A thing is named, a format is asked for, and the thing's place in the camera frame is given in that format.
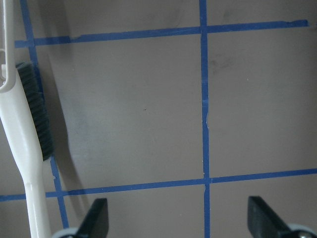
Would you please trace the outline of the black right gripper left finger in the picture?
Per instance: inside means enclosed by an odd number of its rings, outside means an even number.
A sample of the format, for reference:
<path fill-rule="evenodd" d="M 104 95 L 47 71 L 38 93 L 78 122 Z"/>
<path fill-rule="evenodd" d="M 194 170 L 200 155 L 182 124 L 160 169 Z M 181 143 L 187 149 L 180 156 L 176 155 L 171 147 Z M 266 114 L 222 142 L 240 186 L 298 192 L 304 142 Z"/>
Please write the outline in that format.
<path fill-rule="evenodd" d="M 95 199 L 78 228 L 67 228 L 53 234 L 54 238 L 106 238 L 109 232 L 108 202 Z"/>

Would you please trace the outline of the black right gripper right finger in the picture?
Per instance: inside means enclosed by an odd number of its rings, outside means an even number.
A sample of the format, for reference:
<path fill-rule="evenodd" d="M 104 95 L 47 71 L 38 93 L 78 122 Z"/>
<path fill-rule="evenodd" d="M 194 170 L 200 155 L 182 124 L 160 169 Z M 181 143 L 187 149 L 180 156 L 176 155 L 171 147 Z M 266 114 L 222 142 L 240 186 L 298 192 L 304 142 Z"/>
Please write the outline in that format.
<path fill-rule="evenodd" d="M 298 225 L 286 224 L 260 197 L 248 198 L 247 226 L 254 238 L 315 238 L 316 232 Z"/>

